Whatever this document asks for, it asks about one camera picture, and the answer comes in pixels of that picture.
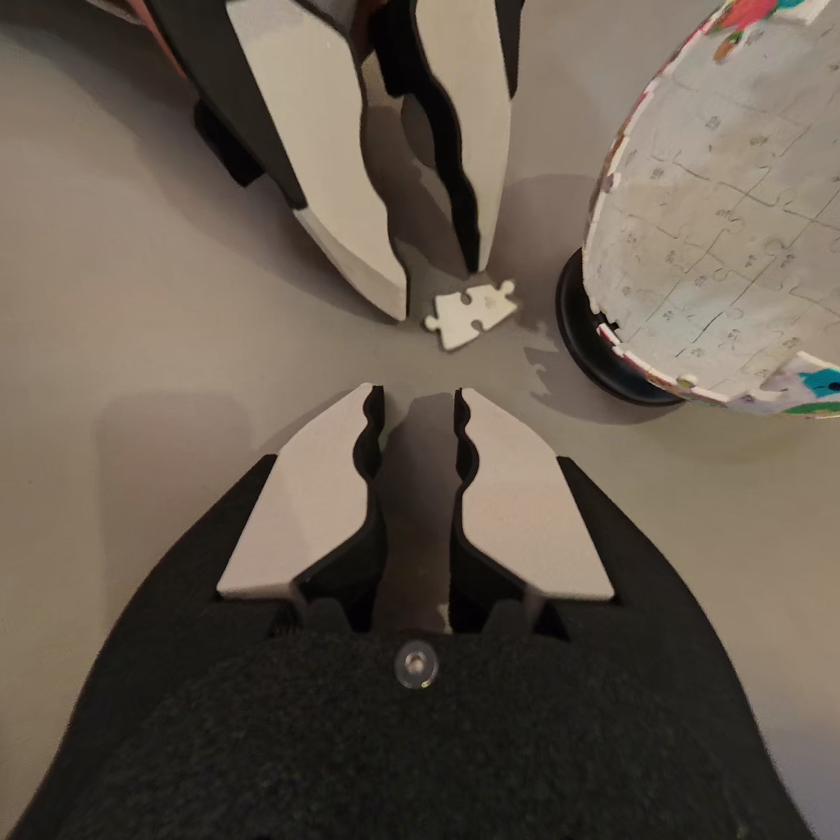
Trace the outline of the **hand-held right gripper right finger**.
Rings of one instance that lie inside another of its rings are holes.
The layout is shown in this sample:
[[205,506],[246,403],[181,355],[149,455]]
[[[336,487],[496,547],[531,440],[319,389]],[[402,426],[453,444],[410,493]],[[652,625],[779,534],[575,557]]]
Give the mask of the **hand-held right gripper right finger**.
[[553,449],[470,387],[455,394],[454,431],[452,630],[480,632],[499,602],[531,620],[548,602],[609,603],[614,585]]

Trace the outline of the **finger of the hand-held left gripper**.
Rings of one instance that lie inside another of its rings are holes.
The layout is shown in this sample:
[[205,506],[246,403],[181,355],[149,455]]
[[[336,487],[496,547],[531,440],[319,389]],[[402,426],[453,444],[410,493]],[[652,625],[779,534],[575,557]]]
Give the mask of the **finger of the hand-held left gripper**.
[[303,194],[294,215],[363,298],[404,321],[408,275],[364,158],[359,2],[240,1],[226,9]]
[[424,112],[465,265],[484,271],[508,168],[513,2],[387,2],[377,59],[388,95]]

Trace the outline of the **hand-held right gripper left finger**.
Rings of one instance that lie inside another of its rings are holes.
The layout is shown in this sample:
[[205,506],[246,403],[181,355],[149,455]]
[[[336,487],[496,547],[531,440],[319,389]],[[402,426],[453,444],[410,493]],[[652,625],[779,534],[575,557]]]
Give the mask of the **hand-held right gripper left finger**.
[[222,599],[332,599],[370,632],[387,560],[374,488],[384,424],[384,388],[363,383],[286,442],[217,582]]

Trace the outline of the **black ball stand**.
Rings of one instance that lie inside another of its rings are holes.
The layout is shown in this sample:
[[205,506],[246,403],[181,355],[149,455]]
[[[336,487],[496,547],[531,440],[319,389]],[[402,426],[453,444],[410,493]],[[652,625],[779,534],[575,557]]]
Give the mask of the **black ball stand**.
[[555,289],[555,316],[560,336],[573,362],[602,391],[634,406],[670,408],[685,401],[649,382],[613,351],[599,332],[613,325],[593,313],[583,283],[582,248],[566,261]]

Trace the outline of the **double jigsaw puzzle piece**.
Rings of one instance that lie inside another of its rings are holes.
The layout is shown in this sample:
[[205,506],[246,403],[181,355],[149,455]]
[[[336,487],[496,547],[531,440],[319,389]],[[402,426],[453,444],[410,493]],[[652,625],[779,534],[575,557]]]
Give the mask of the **double jigsaw puzzle piece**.
[[434,313],[423,321],[426,331],[437,334],[445,352],[453,352],[493,330],[518,309],[512,299],[516,282],[507,279],[496,287],[491,283],[470,287],[463,292],[438,295]]

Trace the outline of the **colourful puzzle ball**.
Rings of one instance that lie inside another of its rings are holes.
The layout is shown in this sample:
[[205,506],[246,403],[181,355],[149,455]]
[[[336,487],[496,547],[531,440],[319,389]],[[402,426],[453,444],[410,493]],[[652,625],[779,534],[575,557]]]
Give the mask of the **colourful puzzle ball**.
[[839,414],[838,2],[725,2],[647,84],[582,248],[596,331],[687,402]]

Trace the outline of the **person's left hand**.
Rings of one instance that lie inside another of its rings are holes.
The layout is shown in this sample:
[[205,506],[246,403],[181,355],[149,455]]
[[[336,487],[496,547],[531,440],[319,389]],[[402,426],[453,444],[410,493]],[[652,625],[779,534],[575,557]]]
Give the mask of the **person's left hand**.
[[176,73],[182,79],[186,79],[186,74],[179,64],[177,58],[172,53],[172,50],[165,41],[165,38],[158,29],[154,18],[144,1],[86,1],[86,4],[93,6],[106,14],[119,18],[132,25],[141,26],[147,29],[154,38],[157,46],[159,46],[164,56],[171,62]]

